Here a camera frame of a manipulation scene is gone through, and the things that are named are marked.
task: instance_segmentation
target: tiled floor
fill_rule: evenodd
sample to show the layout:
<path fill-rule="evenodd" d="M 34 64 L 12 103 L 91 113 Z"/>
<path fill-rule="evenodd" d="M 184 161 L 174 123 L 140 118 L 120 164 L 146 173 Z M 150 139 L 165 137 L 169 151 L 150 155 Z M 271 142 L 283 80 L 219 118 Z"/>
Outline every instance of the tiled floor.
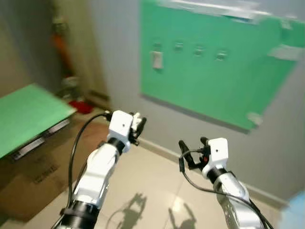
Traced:
<path fill-rule="evenodd" d="M 198 185 L 209 181 L 189 173 Z M 26 224 L 8 220 L 0 229 L 46 229 L 58 218 L 67 192 L 61 193 Z M 276 228 L 278 210 L 255 201 Z M 96 229 L 226 229 L 224 214 L 214 194 L 187 183 L 179 166 L 142 147 L 120 157 Z"/>

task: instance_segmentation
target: red object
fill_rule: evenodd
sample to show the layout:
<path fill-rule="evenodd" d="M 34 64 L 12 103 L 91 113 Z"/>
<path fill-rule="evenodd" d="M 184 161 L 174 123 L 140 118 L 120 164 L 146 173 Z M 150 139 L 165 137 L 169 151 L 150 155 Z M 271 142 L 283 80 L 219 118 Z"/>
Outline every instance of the red object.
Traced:
<path fill-rule="evenodd" d="M 81 113 L 81 114 L 89 114 L 92 112 L 93 110 L 93 106 L 90 106 L 89 104 L 83 102 L 83 101 L 71 101 L 69 102 L 69 104 L 71 106 L 73 106 L 74 108 L 77 109 L 77 112 Z"/>

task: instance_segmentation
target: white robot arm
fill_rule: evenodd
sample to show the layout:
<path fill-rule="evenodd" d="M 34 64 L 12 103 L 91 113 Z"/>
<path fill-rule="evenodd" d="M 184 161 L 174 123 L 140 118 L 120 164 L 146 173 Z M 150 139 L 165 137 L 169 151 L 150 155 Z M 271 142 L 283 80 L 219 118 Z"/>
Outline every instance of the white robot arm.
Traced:
<path fill-rule="evenodd" d="M 227 139 L 216 138 L 208 140 L 202 137 L 201 142 L 204 144 L 204 147 L 194 151 L 189 151 L 183 141 L 179 142 L 183 154 L 179 159 L 180 171 L 183 172 L 186 179 L 193 186 L 206 191 L 205 188 L 197 187 L 185 174 L 184 157 L 190 169 L 200 169 L 203 177 L 212 182 L 213 190 L 217 194 L 217 200 L 224 211 L 226 224 L 229 229 L 265 229 L 266 223 L 268 225 L 270 223 L 267 222 L 250 200 L 247 188 L 237 180 L 232 172 L 226 171 L 228 160 Z M 200 163 L 194 163 L 190 152 L 202 153 Z"/>
<path fill-rule="evenodd" d="M 105 199 L 115 165 L 130 145 L 138 145 L 137 138 L 146 123 L 140 114 L 123 111 L 106 113 L 109 125 L 107 142 L 88 157 L 87 167 L 79 180 L 68 206 L 61 211 L 61 218 L 52 228 L 93 229 Z"/>
<path fill-rule="evenodd" d="M 120 155 L 126 153 L 131 144 L 138 145 L 137 138 L 143 130 L 146 118 L 140 118 L 139 113 L 128 114 L 122 111 L 108 112 L 104 116 L 111 121 L 107 142 L 99 145 L 98 149 L 89 155 L 87 167 L 77 182 L 67 207 L 61 210 L 61 217 L 53 229 L 93 229 L 107 193 L 109 177 Z M 266 229 L 266 223 L 272 228 L 249 199 L 246 187 L 232 172 L 226 171 L 227 140 L 208 140 L 202 137 L 201 142 L 204 147 L 190 151 L 183 141 L 179 141 L 182 150 L 179 166 L 185 178 L 194 187 L 217 194 L 229 229 Z M 194 163 L 190 152 L 202 154 L 200 163 Z M 189 169 L 200 169 L 203 177 L 213 183 L 213 190 L 198 187 L 189 179 L 184 171 L 183 158 Z"/>

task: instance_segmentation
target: wire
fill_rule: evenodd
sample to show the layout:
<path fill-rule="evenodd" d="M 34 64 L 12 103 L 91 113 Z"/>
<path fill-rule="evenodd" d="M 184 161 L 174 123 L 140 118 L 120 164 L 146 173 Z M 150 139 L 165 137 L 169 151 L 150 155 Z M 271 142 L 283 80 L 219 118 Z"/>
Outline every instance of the wire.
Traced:
<path fill-rule="evenodd" d="M 82 167 L 81 167 L 81 171 L 80 171 L 80 173 L 78 174 L 78 177 L 77 177 L 77 180 L 76 180 L 76 182 L 75 182 L 74 189 L 73 189 L 72 193 L 75 192 L 76 187 L 78 186 L 78 183 L 80 182 L 81 177 L 82 177 L 83 173 L 85 172 L 85 169 L 86 169 L 86 168 L 87 168 L 87 160 L 85 160 L 84 164 L 83 164 Z"/>
<path fill-rule="evenodd" d="M 59 219 L 54 223 L 54 225 L 51 227 L 51 229 L 55 229 L 61 222 L 62 218 L 63 218 L 63 215 L 59 217 Z"/>
<path fill-rule="evenodd" d="M 263 216 L 263 214 L 260 212 L 260 210 L 258 209 L 257 206 L 255 206 L 252 202 L 249 203 L 248 201 L 246 201 L 245 199 L 241 198 L 241 197 L 237 197 L 237 196 L 234 196 L 234 195 L 231 195 L 229 193 L 224 193 L 224 192 L 218 192 L 218 191 L 214 191 L 214 190 L 211 190 L 211 189 L 207 189 L 207 188 L 203 188 L 203 187 L 200 187 L 200 186 L 197 186 L 193 181 L 190 180 L 190 178 L 187 176 L 187 174 L 185 172 L 182 172 L 182 174 L 184 175 L 185 179 L 196 189 L 198 190 L 201 190 L 201 191 L 204 191 L 204 192 L 209 192 L 209 193 L 214 193 L 214 194 L 218 194 L 218 195 L 222 195 L 222 196 L 227 196 L 227 197 L 231 197 L 231 198 L 234 198 L 235 200 L 239 200 L 241 201 L 243 204 L 247 205 L 247 207 L 249 207 L 252 211 L 254 211 L 257 216 L 259 217 L 259 219 L 261 220 L 263 226 L 264 226 L 264 229 L 267 229 L 266 227 L 266 224 L 268 225 L 268 227 L 270 229 L 274 229 L 272 227 L 272 225 L 269 223 L 269 221 Z"/>
<path fill-rule="evenodd" d="M 73 148 L 70 154 L 70 161 L 69 161 L 69 169 L 68 169 L 68 184 L 69 184 L 69 195 L 68 195 L 68 201 L 67 201 L 67 208 L 70 206 L 71 204 L 71 199 L 72 199 L 72 170 L 73 170 L 73 161 L 74 161 L 74 156 L 75 156 L 75 151 L 76 151 L 76 147 L 78 144 L 78 141 L 82 135 L 82 133 L 84 132 L 85 128 L 87 127 L 87 125 L 95 118 L 100 117 L 100 116 L 105 116 L 105 113 L 103 114 L 97 114 L 95 116 L 93 116 L 92 118 L 90 118 L 80 129 L 80 131 L 78 132 L 74 144 L 73 144 Z"/>
<path fill-rule="evenodd" d="M 190 150 L 185 151 L 184 153 L 182 153 L 182 155 L 180 156 L 180 158 L 184 157 L 184 156 L 187 155 L 187 154 L 193 153 L 193 152 L 198 153 L 198 152 L 200 152 L 200 150 L 199 150 L 199 149 L 190 149 Z"/>

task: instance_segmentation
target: green board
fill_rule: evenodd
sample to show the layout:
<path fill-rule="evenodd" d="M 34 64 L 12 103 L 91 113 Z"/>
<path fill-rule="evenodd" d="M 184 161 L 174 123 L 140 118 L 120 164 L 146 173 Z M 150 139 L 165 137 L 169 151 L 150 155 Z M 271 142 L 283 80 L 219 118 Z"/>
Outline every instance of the green board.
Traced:
<path fill-rule="evenodd" d="M 34 84 L 0 98 L 0 108 L 0 158 L 74 113 Z"/>
<path fill-rule="evenodd" d="M 305 46 L 304 24 L 289 23 L 290 30 L 275 17 L 240 23 L 142 0 L 142 93 L 251 129 L 255 125 L 249 114 L 263 114 L 296 64 L 268 54 L 282 44 Z M 152 51 L 162 52 L 162 69 L 152 67 Z M 226 53 L 222 61 L 219 52 Z"/>

